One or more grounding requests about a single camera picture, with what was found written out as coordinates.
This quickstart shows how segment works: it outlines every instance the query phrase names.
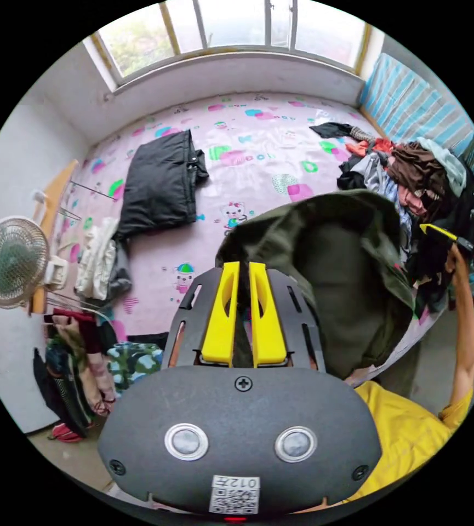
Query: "electric fan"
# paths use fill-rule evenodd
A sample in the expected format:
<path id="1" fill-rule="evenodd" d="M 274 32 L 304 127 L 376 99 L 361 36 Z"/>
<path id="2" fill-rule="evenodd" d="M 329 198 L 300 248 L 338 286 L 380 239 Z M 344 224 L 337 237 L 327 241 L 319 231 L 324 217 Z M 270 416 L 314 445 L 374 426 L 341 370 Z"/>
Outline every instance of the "electric fan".
<path id="1" fill-rule="evenodd" d="M 0 307 L 26 305 L 39 287 L 58 290 L 67 280 L 67 261 L 51 255 L 43 230 L 32 219 L 0 221 Z"/>

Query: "brown clothing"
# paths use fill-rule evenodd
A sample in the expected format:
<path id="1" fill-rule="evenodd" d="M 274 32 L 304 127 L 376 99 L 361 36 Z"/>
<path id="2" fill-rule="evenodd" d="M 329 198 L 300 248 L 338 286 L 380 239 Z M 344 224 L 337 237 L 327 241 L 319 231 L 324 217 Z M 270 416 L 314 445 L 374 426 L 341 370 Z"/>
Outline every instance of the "brown clothing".
<path id="1" fill-rule="evenodd" d="M 424 150 L 418 142 L 409 142 L 394 148 L 392 155 L 395 161 L 387 173 L 421 199 L 426 209 L 423 220 L 430 221 L 438 213 L 450 211 L 453 193 L 447 172 L 432 152 Z"/>
<path id="2" fill-rule="evenodd" d="M 394 181 L 411 192 L 432 190 L 444 196 L 448 184 L 447 173 L 432 152 L 421 148 L 418 142 L 409 142 L 393 151 L 395 161 L 387 173 Z"/>

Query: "fan grille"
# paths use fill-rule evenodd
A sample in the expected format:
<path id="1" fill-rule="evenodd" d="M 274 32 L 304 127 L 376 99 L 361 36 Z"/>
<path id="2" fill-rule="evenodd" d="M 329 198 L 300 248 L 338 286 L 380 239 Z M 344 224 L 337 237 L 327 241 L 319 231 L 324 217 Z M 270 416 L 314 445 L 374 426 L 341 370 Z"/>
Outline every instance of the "fan grille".
<path id="1" fill-rule="evenodd" d="M 47 238 L 36 223 L 27 218 L 0 223 L 0 307 L 17 307 L 32 296 L 49 257 Z"/>

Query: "window pane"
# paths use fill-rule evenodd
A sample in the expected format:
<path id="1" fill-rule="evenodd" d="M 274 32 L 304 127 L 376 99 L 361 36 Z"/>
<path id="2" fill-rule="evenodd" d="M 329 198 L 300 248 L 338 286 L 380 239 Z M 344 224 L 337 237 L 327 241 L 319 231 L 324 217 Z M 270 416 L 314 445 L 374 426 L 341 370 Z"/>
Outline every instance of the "window pane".
<path id="1" fill-rule="evenodd" d="M 264 45 L 262 0 L 198 0 L 208 47 Z"/>
<path id="2" fill-rule="evenodd" d="M 290 47 L 292 0 L 271 0 L 271 45 Z"/>
<path id="3" fill-rule="evenodd" d="M 165 3 L 173 23 L 181 53 L 202 49 L 193 0 L 167 0 Z"/>
<path id="4" fill-rule="evenodd" d="M 173 56 L 158 4 L 123 16 L 99 33 L 123 77 Z"/>
<path id="5" fill-rule="evenodd" d="M 299 0 L 295 48 L 354 67 L 364 24 L 363 20 L 328 5 Z"/>

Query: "yellow shirt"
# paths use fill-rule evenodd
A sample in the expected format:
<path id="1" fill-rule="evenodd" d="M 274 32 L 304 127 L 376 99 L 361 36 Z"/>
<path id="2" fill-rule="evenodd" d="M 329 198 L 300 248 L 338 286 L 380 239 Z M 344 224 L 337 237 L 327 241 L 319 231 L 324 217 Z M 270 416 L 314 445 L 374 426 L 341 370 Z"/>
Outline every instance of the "yellow shirt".
<path id="1" fill-rule="evenodd" d="M 381 459 L 359 491 L 344 502 L 359 499 L 399 480 L 432 458 L 463 422 L 472 389 L 438 417 L 420 405 L 383 389 L 375 382 L 356 388 L 366 402 L 381 442 Z"/>

